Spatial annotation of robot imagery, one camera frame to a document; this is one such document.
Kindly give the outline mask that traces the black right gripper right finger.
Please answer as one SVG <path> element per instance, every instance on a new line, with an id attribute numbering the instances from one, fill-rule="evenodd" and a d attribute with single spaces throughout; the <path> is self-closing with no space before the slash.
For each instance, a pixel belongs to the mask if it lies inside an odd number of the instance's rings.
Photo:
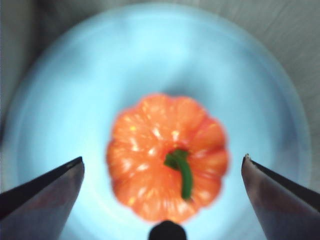
<path id="1" fill-rule="evenodd" d="M 253 161 L 242 159 L 241 176 L 268 240 L 318 240 L 320 195 Z"/>

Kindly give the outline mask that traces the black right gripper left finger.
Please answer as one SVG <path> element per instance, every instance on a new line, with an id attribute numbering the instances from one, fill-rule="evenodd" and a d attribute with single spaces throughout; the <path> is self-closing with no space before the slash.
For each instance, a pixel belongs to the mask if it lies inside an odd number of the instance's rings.
<path id="1" fill-rule="evenodd" d="M 85 174 L 77 157 L 0 195 L 2 240 L 57 240 Z"/>

